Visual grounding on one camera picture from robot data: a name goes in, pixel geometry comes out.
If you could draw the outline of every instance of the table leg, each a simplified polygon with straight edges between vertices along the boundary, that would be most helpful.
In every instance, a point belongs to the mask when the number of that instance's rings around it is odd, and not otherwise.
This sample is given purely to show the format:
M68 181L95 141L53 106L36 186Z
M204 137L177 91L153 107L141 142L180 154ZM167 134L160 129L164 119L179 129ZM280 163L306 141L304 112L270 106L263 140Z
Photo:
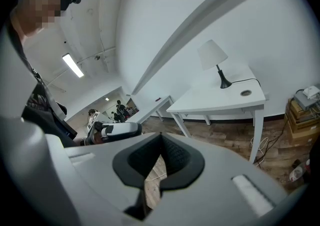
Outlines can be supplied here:
M210 122L209 116L204 115L203 117L204 117L204 119L205 119L206 124L207 124L207 125L211 125L211 122Z
M184 135L186 137L191 138L191 135L190 135L188 129L186 128L186 126L184 125L182 120L180 119L179 115L171 113L171 116L174 118L176 124L180 127L180 130L184 133Z
M162 116L160 115L159 111L156 110L155 112L156 112L156 115L160 118L161 122L163 122L164 119L163 119Z
M253 121L252 121L253 127L255 127L255 125L256 125L256 117L255 117L255 113L254 112L252 113L252 119L253 119Z
M250 154L251 163L255 161L258 148L260 145L260 141L261 141L262 129L264 126L264 107L262 107L261 109L256 109L254 111L254 124L255 124L254 126L255 134L253 137L253 145L252 145L251 154Z
M173 104L174 104L174 102L173 102L173 100L172 100L171 97L169 97L169 103L170 103L170 105L173 105ZM182 116L181 116L180 114L178 114L178 116L180 117L181 121L184 122L184 119L182 118Z
M180 114L178 114L178 115L179 115L181 121L184 122L184 119L182 118L182 116Z

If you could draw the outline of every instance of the small white object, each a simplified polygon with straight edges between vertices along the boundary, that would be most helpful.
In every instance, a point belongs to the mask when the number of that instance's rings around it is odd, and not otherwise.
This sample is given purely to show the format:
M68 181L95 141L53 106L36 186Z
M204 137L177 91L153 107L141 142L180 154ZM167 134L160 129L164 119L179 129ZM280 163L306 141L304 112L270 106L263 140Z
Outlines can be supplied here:
M303 174L303 169L298 166L296 169L294 169L291 173L290 173L290 181L296 181L298 180Z
M63 60L66 62L66 64L72 69L72 71L75 72L75 74L80 78L84 76L83 72L81 72L80 68L76 65L74 60L71 58L70 54L67 53L63 57Z
M213 41L209 40L198 49L203 70L215 67L228 58L227 54Z
M232 181L258 217L273 209L273 205L244 175L238 175Z
M307 96L308 99L313 99L317 96L317 94L320 92L320 90L312 85L308 88L306 88L304 91L303 91L303 94L305 94Z

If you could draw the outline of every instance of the cardboard box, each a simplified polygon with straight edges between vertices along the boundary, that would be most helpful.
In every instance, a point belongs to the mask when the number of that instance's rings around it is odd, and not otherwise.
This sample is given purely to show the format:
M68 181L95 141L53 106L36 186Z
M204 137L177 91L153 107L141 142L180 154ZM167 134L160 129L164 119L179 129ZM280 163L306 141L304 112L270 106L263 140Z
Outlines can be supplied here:
M305 122L299 122L295 118L292 110L290 109L289 111L288 106L286 107L285 111L286 111L286 114L288 115L289 123L293 133L305 132L305 131L313 130L316 128L320 128L320 118L311 119Z
M290 124L287 124L289 143L292 146L313 144L320 135L320 127L299 133L293 133Z
M309 110L303 110L302 107L295 101L292 100L290 105L290 110L293 112L294 117L296 119L301 119L303 117L309 117L312 116L311 112Z

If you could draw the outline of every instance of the stacked boxes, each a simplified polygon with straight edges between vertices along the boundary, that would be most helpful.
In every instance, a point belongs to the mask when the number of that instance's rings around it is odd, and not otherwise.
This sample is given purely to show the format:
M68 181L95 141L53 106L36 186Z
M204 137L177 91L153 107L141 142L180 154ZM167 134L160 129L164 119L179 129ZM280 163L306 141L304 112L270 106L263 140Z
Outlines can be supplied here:
M295 100L289 100L284 121L288 119L287 130L291 145L313 144L317 140L320 135L320 118L315 117L316 111L317 108L315 111L304 111Z

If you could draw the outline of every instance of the wall outlet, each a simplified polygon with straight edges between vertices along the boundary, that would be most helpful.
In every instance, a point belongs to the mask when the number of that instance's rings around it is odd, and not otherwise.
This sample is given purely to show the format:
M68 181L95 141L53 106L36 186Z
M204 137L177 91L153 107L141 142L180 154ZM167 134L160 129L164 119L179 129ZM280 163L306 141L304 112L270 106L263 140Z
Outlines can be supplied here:
M269 92L264 93L264 96L265 96L265 100L269 100L270 99Z

